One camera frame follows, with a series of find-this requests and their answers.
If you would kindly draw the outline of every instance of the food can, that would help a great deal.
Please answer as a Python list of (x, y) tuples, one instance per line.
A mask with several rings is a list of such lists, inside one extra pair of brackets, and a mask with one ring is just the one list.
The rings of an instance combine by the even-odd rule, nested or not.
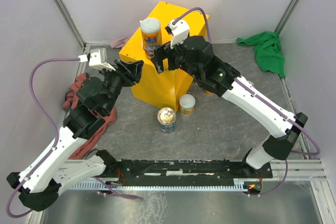
[(205, 94), (206, 95), (210, 95), (210, 96), (212, 96), (212, 95), (214, 95), (212, 92), (210, 92), (210, 91), (207, 91), (207, 90), (204, 90), (205, 91)]
[(147, 58), (150, 60), (154, 55), (154, 47), (162, 44), (161, 24), (156, 18), (146, 18), (141, 21), (142, 45)]
[(191, 94), (184, 94), (180, 98), (180, 112), (184, 115), (190, 115), (194, 111), (195, 98)]
[(176, 113), (172, 108), (164, 107), (160, 109), (157, 120), (160, 130), (163, 132), (170, 133), (176, 128)]

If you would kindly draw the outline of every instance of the cloth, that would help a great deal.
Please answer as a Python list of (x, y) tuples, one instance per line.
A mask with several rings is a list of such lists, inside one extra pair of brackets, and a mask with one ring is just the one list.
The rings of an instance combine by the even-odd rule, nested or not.
[(130, 40), (131, 37), (132, 36), (129, 35), (129, 36), (121, 37), (119, 39), (115, 39), (111, 41), (110, 45), (112, 48), (122, 48), (127, 43), (127, 41)]
[[(78, 103), (78, 97), (76, 96), (76, 92), (79, 90), (81, 84), (83, 83), (86, 78), (88, 78), (87, 73), (82, 73), (79, 76), (76, 77), (75, 82), (72, 83), (69, 86), (69, 91), (66, 94), (66, 100), (63, 103), (63, 109), (65, 111), (68, 111), (70, 108), (75, 108)], [(102, 134), (106, 131), (107, 126), (113, 124), (117, 120), (117, 111), (113, 107), (111, 113), (109, 116), (103, 117), (105, 120), (105, 123), (100, 127), (96, 133), (88, 139), (82, 146), (80, 146), (77, 150), (75, 150), (74, 153), (69, 157), (69, 159), (79, 159), (83, 158), (98, 142)]]
[(285, 77), (284, 57), (281, 51), (280, 38), (277, 33), (266, 31), (261, 34), (253, 35), (248, 39), (237, 39), (238, 45), (255, 46), (254, 54), (258, 66), (263, 72), (271, 71)]

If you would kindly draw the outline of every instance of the yellow box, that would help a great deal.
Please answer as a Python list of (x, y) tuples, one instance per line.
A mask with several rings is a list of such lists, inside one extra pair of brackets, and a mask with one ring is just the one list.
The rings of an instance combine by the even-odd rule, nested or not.
[[(159, 2), (148, 18), (157, 18), (161, 23), (162, 43), (171, 40), (164, 29), (169, 21), (181, 16), (188, 9), (166, 2)], [(206, 27), (203, 15), (200, 12), (192, 12), (183, 18), (190, 26), (190, 36), (202, 35), (205, 37)], [(184, 95), (193, 78), (180, 69), (168, 71), (167, 60), (163, 61), (164, 72), (158, 74), (153, 63), (147, 59), (146, 53), (142, 48), (142, 37), (140, 28), (133, 34), (131, 39), (119, 53), (120, 59), (126, 62), (143, 60), (142, 76), (140, 83), (134, 85), (132, 93), (135, 98), (147, 102), (159, 109), (171, 107), (175, 111), (179, 107), (179, 99)]]

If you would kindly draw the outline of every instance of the green cloth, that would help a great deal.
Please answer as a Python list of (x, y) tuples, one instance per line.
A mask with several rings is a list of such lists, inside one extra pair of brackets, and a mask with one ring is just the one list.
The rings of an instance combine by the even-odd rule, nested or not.
[(271, 71), (285, 77), (284, 57), (281, 54), (279, 35), (270, 31), (253, 35), (248, 39), (237, 39), (238, 45), (255, 46), (254, 53), (258, 66), (263, 72)]

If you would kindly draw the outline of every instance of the red towel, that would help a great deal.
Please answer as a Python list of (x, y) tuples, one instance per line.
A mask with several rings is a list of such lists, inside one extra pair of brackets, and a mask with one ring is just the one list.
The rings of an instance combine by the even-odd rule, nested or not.
[[(86, 73), (82, 73), (77, 76), (75, 82), (69, 86), (69, 91), (66, 94), (66, 101), (62, 106), (64, 110), (68, 110), (70, 106), (72, 109), (77, 106), (78, 97), (76, 96), (76, 92), (79, 90), (82, 82), (86, 78)], [(104, 134), (106, 127), (113, 124), (117, 120), (117, 111), (113, 107), (111, 114), (103, 118), (105, 119), (105, 123), (103, 124), (103, 126), (100, 127), (89, 140), (87, 140), (82, 146), (75, 150), (75, 152), (69, 157), (69, 159), (83, 158), (98, 142), (102, 134)]]

